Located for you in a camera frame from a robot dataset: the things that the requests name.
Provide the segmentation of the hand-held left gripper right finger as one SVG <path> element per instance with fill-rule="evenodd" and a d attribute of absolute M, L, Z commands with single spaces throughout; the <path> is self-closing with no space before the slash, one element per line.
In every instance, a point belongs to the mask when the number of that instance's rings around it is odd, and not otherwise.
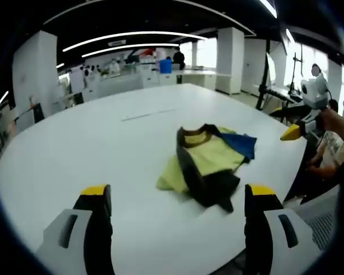
<path fill-rule="evenodd" d="M 304 274 L 320 255 L 313 230 L 273 189 L 245 186 L 244 274 Z"/>

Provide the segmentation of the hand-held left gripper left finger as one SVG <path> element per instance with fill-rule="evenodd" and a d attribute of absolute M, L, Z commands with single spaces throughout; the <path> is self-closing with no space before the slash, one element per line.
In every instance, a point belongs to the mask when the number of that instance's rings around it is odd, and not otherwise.
<path fill-rule="evenodd" d="M 36 257 L 51 274 L 114 274 L 110 185 L 83 190 L 44 230 Z"/>

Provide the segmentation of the person's right hand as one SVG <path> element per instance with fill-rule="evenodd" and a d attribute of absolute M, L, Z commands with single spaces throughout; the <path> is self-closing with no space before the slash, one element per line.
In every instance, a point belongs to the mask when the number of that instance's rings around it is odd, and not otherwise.
<path fill-rule="evenodd" d="M 323 127 L 327 131 L 335 132 L 341 136 L 344 131 L 344 118 L 337 114 L 330 108 L 326 108 L 321 111 L 320 118 L 323 123 Z"/>

